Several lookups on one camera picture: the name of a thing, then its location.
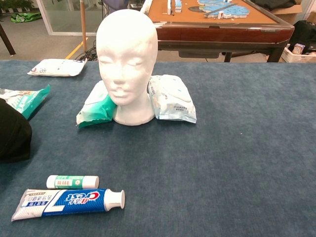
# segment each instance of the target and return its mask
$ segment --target mannequin closed eye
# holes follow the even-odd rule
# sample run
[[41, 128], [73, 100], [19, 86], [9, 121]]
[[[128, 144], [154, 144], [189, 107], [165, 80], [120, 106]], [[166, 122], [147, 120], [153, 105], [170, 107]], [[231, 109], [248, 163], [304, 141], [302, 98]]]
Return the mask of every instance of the mannequin closed eye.
[[99, 58], [101, 63], [114, 63], [113, 59], [108, 56], [102, 56]]
[[142, 63], [143, 63], [143, 59], [141, 58], [133, 58], [127, 61], [127, 64], [131, 66], [138, 66], [138, 65], [141, 65]]

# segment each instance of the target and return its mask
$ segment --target gray floor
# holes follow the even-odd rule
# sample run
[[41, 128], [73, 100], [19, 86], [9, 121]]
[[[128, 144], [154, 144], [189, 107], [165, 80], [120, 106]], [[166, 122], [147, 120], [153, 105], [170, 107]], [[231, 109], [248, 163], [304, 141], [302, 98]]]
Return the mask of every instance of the gray floor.
[[[0, 20], [11, 44], [16, 52], [10, 56], [4, 43], [0, 40], [0, 60], [31, 60], [38, 61], [47, 58], [66, 58], [81, 43], [80, 36], [50, 36], [47, 33], [42, 19], [14, 24], [10, 21], [10, 16], [1, 16]], [[88, 37], [87, 48], [91, 48], [95, 37]], [[82, 47], [71, 57], [75, 59], [83, 53]], [[157, 61], [185, 61], [185, 62], [205, 62], [206, 59], [180, 58], [178, 52], [159, 51]], [[224, 56], [207, 59], [208, 62], [223, 62]], [[264, 54], [252, 54], [232, 58], [231, 62], [261, 63], [266, 62]]]

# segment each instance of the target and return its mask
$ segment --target wet wipes package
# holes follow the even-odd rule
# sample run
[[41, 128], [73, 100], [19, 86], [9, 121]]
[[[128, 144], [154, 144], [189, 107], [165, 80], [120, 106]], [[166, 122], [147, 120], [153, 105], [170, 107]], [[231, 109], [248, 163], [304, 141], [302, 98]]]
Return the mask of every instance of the wet wipes package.
[[50, 92], [50, 85], [37, 91], [8, 90], [0, 88], [0, 98], [28, 119]]
[[148, 91], [157, 119], [197, 122], [193, 101], [187, 87], [179, 77], [152, 76]]
[[81, 73], [86, 62], [87, 60], [44, 59], [33, 67], [28, 74], [33, 76], [74, 77]]
[[108, 91], [101, 80], [96, 83], [83, 108], [77, 114], [77, 125], [78, 127], [85, 127], [92, 124], [110, 122], [115, 108], [116, 104], [108, 95]]

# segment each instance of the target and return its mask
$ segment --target white wet wipes package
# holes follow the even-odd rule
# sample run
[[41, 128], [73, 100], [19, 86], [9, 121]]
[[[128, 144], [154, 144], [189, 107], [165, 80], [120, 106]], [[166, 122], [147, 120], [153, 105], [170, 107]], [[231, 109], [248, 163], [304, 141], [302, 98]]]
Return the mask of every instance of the white wet wipes package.
[[81, 73], [85, 61], [69, 59], [44, 59], [28, 72], [33, 76], [74, 77]]
[[197, 122], [193, 101], [179, 77], [151, 76], [148, 91], [157, 119]]

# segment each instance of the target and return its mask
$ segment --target mannequin nose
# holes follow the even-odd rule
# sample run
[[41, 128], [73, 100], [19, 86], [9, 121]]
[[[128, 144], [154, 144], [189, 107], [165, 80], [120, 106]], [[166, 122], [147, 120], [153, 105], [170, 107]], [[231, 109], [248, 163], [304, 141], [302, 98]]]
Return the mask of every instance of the mannequin nose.
[[115, 84], [124, 84], [125, 80], [124, 80], [124, 76], [123, 76], [123, 68], [121, 64], [116, 64], [116, 67], [114, 69], [114, 78], [113, 78], [113, 82]]

